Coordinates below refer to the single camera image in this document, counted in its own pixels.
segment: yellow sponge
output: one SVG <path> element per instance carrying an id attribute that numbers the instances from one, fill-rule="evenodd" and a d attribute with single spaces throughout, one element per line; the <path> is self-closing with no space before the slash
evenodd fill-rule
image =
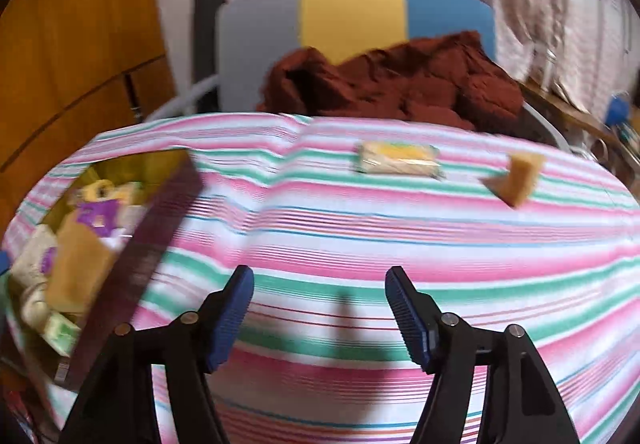
<path id="1" fill-rule="evenodd" d="M 486 182 L 486 186 L 506 204 L 517 208 L 533 193 L 545 156 L 518 151 L 510 154 L 509 172 Z"/>

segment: soap bar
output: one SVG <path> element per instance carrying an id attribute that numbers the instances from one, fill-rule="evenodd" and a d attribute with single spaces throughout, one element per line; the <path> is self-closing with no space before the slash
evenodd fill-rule
<path id="1" fill-rule="evenodd" d="M 136 194 L 140 189 L 139 182 L 127 182 L 117 186 L 110 195 L 111 199 L 119 200 L 123 206 L 130 206 L 136 201 Z"/>
<path id="2" fill-rule="evenodd" d="M 433 146 L 404 142 L 363 142 L 358 148 L 358 167 L 363 173 L 399 173 L 442 177 Z"/>
<path id="3" fill-rule="evenodd" d="M 71 355 L 80 337 L 80 328 L 58 312 L 52 312 L 42 332 L 44 340 L 61 356 Z"/>
<path id="4" fill-rule="evenodd" d="M 510 154 L 509 172 L 486 182 L 487 187 L 512 208 L 521 206 L 533 193 L 545 156 L 518 151 Z"/>

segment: wrapped soap bar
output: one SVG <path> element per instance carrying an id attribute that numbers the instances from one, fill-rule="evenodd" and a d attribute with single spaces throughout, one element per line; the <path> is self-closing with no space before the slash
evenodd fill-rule
<path id="1" fill-rule="evenodd" d="M 360 145 L 358 154 L 358 170 L 364 173 L 443 176 L 437 161 L 439 152 L 433 146 L 367 141 Z"/>
<path id="2" fill-rule="evenodd" d="M 62 314 L 51 312 L 42 337 L 57 353 L 68 358 L 80 337 L 80 328 Z"/>

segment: wooden door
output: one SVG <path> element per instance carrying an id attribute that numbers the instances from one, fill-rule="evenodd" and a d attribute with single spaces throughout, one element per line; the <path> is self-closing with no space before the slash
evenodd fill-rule
<path id="1" fill-rule="evenodd" d="M 173 82 L 156 0 L 10 0 L 0 38 L 1 234 L 50 168 L 135 122 L 124 72 L 142 74 L 145 91 L 161 96 L 154 106 Z"/>

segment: brown towel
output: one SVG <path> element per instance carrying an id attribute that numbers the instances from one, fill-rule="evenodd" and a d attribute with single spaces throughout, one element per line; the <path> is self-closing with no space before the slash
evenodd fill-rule
<path id="1" fill-rule="evenodd" d="M 418 38 L 334 66 L 316 49 L 273 66 L 258 110 L 307 116 L 432 122 L 494 134 L 513 131 L 520 87 L 482 50 L 473 31 Z"/>

